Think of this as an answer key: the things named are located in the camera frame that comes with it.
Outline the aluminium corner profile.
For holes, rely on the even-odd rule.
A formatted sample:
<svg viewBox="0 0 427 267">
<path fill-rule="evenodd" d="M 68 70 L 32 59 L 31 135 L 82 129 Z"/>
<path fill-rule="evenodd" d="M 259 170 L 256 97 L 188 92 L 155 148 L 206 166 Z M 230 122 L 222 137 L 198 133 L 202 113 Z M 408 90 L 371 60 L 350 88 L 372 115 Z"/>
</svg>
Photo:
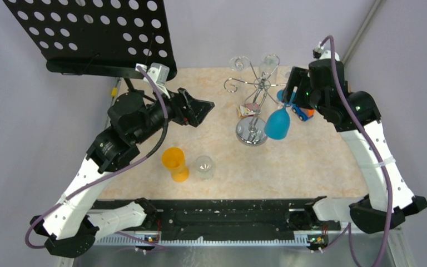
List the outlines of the aluminium corner profile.
<svg viewBox="0 0 427 267">
<path fill-rule="evenodd" d="M 379 13 L 379 11 L 382 9 L 384 4 L 386 3 L 386 0 L 374 0 L 373 4 L 371 5 L 370 9 L 368 10 L 367 14 L 365 15 L 363 21 L 360 23 L 359 28 L 357 32 L 354 34 L 350 45 L 348 46 L 346 52 L 341 58 L 341 61 L 344 65 L 348 64 L 350 60 L 352 59 L 355 51 L 359 47 L 360 43 L 364 39 L 368 29 L 370 28 L 371 24 L 373 23 L 373 20 Z"/>
</svg>

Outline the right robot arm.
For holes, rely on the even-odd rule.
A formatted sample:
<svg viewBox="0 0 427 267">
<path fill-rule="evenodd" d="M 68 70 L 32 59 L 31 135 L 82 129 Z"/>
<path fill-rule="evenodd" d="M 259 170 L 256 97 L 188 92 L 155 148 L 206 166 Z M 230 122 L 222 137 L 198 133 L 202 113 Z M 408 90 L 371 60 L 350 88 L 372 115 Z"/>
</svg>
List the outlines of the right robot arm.
<svg viewBox="0 0 427 267">
<path fill-rule="evenodd" d="M 307 227 L 319 229 L 326 221 L 340 221 L 373 234 L 393 229 L 427 208 L 427 199 L 409 189 L 396 165 L 373 97 L 364 91 L 348 92 L 343 63 L 322 59 L 308 68 L 293 67 L 284 91 L 284 100 L 316 110 L 334 125 L 368 188 L 367 195 L 357 199 L 315 198 L 305 208 Z"/>
</svg>

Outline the small red white box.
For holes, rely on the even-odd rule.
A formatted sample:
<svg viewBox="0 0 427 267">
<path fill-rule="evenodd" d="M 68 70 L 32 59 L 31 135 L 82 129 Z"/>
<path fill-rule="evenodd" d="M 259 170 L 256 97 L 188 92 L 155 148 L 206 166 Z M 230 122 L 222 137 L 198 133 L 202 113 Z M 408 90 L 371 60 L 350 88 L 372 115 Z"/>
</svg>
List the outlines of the small red white box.
<svg viewBox="0 0 427 267">
<path fill-rule="evenodd" d="M 252 117 L 260 113 L 260 105 L 258 103 L 238 105 L 237 111 L 239 118 Z"/>
</svg>

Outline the clear wine glass back middle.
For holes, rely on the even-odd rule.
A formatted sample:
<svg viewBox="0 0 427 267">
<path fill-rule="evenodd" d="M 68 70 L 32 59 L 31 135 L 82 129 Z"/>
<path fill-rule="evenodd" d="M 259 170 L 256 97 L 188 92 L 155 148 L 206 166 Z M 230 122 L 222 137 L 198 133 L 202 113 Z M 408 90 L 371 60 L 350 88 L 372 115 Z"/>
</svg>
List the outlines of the clear wine glass back middle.
<svg viewBox="0 0 427 267">
<path fill-rule="evenodd" d="M 268 80 L 271 84 L 275 84 L 279 64 L 280 58 L 276 54 L 263 55 L 259 65 L 260 78 Z"/>
</svg>

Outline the orange wine glass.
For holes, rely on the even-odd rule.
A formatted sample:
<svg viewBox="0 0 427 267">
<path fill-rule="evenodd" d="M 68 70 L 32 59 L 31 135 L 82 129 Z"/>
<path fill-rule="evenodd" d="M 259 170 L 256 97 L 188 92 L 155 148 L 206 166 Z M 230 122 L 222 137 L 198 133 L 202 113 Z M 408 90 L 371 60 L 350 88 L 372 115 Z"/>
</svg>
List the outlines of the orange wine glass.
<svg viewBox="0 0 427 267">
<path fill-rule="evenodd" d="M 166 149 L 161 157 L 163 166 L 169 171 L 175 182 L 185 182 L 189 177 L 189 169 L 183 151 L 178 147 Z"/>
</svg>

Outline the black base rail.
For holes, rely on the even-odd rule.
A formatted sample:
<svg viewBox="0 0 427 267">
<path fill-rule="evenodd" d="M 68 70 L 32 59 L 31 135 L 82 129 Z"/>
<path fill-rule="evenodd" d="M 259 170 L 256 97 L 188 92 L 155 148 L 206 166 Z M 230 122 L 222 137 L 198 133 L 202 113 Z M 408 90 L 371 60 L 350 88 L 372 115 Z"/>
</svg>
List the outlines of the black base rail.
<svg viewBox="0 0 427 267">
<path fill-rule="evenodd" d="M 311 199 L 152 200 L 157 213 L 150 226 L 162 241 L 293 241 L 300 233 L 331 233 L 339 222 L 313 221 L 305 212 Z"/>
</svg>

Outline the clear wine glass back left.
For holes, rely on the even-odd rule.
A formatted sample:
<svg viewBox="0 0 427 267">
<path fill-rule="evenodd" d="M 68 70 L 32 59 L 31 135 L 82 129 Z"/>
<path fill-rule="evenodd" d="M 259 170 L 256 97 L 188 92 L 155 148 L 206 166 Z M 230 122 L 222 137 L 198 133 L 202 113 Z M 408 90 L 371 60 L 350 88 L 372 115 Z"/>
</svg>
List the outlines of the clear wine glass back left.
<svg viewBox="0 0 427 267">
<path fill-rule="evenodd" d="M 230 68 L 235 72 L 242 72 L 250 67 L 250 60 L 246 56 L 235 56 L 230 59 Z"/>
</svg>

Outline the black perforated music stand desk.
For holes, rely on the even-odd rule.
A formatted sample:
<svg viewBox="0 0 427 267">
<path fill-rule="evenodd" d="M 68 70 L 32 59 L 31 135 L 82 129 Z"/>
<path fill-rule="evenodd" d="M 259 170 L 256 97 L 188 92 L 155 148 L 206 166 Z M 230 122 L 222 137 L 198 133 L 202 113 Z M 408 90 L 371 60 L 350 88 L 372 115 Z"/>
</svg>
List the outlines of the black perforated music stand desk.
<svg viewBox="0 0 427 267">
<path fill-rule="evenodd" d="M 163 1 L 5 1 L 50 72 L 139 78 L 137 64 L 177 75 Z"/>
</svg>

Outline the clear wine glass front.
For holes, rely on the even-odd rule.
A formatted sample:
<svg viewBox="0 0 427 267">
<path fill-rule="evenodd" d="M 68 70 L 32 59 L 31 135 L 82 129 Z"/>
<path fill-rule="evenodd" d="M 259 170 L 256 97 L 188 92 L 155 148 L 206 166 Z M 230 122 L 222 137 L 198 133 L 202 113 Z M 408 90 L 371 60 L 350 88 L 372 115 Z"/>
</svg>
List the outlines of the clear wine glass front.
<svg viewBox="0 0 427 267">
<path fill-rule="evenodd" d="M 206 155 L 199 156 L 195 161 L 196 176 L 201 180 L 213 178 L 215 165 L 212 158 Z"/>
</svg>

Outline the yellow clip left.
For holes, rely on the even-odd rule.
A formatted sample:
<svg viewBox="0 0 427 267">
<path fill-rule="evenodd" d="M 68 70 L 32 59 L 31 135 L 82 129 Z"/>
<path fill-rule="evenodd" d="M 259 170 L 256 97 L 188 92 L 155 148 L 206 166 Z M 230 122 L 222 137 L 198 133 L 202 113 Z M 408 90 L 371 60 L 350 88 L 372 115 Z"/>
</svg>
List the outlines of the yellow clip left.
<svg viewBox="0 0 427 267">
<path fill-rule="evenodd" d="M 117 96 L 117 87 L 114 87 L 111 91 L 111 97 L 115 98 Z"/>
</svg>

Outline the blue and orange toy car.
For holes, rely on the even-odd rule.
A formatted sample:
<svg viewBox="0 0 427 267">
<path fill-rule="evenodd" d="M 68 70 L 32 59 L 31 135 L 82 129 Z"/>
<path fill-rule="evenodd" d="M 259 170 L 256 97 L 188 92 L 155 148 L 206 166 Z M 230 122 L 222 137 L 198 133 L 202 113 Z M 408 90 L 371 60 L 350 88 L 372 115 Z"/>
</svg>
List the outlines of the blue and orange toy car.
<svg viewBox="0 0 427 267">
<path fill-rule="evenodd" d="M 301 121 L 307 121 L 314 116 L 315 110 L 292 105 L 292 111 Z"/>
</svg>

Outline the clear wine glass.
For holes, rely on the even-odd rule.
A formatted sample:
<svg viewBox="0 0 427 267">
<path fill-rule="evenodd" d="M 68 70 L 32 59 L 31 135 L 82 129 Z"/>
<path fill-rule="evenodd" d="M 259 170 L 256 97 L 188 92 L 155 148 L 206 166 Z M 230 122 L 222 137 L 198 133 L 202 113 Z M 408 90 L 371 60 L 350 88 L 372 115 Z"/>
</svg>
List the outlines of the clear wine glass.
<svg viewBox="0 0 427 267">
<path fill-rule="evenodd" d="M 242 72 L 250 67 L 250 60 L 246 56 L 235 56 L 230 59 L 230 68 L 235 72 Z"/>
<path fill-rule="evenodd" d="M 259 65 L 260 78 L 268 80 L 271 84 L 275 84 L 279 64 L 280 58 L 276 54 L 263 55 Z"/>
<path fill-rule="evenodd" d="M 195 161 L 196 176 L 201 180 L 213 178 L 215 165 L 212 158 L 206 155 L 199 156 Z"/>
</svg>

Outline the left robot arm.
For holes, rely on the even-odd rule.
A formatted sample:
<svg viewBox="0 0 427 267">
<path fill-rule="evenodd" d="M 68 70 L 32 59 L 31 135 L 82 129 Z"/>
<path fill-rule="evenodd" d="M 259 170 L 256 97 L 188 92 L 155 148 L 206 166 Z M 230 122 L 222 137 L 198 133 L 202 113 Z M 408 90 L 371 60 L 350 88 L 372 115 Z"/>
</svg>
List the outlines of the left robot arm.
<svg viewBox="0 0 427 267">
<path fill-rule="evenodd" d="M 119 96 L 108 109 L 110 126 L 88 148 L 79 171 L 55 206 L 31 220 L 31 229 L 44 236 L 44 248 L 53 256 L 77 258 L 99 239 L 128 228 L 149 230 L 157 210 L 145 198 L 127 205 L 91 213 L 110 180 L 143 162 L 139 144 L 157 132 L 163 143 L 170 122 L 199 126 L 215 104 L 198 100 L 179 88 L 146 104 L 145 93 L 134 90 Z"/>
</svg>

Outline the blue wine glass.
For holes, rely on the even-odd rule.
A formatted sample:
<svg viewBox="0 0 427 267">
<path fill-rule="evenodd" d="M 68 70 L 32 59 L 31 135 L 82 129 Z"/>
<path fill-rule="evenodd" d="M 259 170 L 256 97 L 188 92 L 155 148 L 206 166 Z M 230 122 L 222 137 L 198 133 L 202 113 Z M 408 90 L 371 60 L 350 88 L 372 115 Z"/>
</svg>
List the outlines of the blue wine glass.
<svg viewBox="0 0 427 267">
<path fill-rule="evenodd" d="M 273 140 L 282 140 L 287 136 L 290 128 L 290 115 L 286 108 L 292 106 L 295 92 L 289 102 L 284 103 L 278 110 L 274 111 L 266 121 L 264 132 L 267 137 Z"/>
</svg>

